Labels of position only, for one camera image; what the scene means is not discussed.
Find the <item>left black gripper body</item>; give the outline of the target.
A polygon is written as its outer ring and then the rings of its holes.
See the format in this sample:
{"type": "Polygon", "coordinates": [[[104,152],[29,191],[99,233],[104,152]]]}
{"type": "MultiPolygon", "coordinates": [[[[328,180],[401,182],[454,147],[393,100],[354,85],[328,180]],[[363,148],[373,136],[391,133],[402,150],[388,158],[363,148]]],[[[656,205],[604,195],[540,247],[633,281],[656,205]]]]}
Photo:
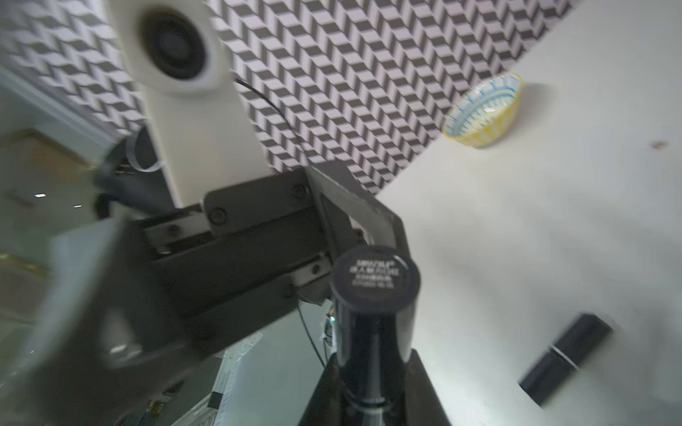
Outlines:
{"type": "Polygon", "coordinates": [[[303,289],[327,295],[333,263],[360,245],[354,224],[408,252],[399,217],[335,161],[56,237],[50,292],[21,360],[37,417],[113,424],[293,312],[303,289]]]}

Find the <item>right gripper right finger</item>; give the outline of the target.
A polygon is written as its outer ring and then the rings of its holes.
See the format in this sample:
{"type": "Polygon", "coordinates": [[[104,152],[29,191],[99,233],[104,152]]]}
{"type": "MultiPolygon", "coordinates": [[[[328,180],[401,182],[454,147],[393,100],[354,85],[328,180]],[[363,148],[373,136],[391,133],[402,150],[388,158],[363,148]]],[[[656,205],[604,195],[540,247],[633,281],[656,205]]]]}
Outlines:
{"type": "Polygon", "coordinates": [[[407,426],[451,426],[426,368],[412,350],[404,388],[404,424],[407,426]]]}

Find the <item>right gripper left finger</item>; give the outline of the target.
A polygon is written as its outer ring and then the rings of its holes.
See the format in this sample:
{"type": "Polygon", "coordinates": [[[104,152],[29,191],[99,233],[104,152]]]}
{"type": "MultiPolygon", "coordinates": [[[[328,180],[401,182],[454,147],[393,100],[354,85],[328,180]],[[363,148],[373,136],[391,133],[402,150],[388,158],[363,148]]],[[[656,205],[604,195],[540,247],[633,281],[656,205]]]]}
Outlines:
{"type": "Polygon", "coordinates": [[[333,353],[298,424],[351,425],[349,393],[351,382],[350,370],[341,363],[339,353],[333,353]]]}

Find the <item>black lipstick silver band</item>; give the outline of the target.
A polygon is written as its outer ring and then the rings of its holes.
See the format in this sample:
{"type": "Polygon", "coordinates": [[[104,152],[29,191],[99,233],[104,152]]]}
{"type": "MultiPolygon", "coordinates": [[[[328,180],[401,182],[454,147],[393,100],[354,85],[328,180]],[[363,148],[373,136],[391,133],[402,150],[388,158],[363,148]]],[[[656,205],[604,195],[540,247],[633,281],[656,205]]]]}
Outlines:
{"type": "Polygon", "coordinates": [[[398,422],[420,289],[416,264],[395,248],[358,246],[333,267],[336,358],[349,424],[398,422]]]}

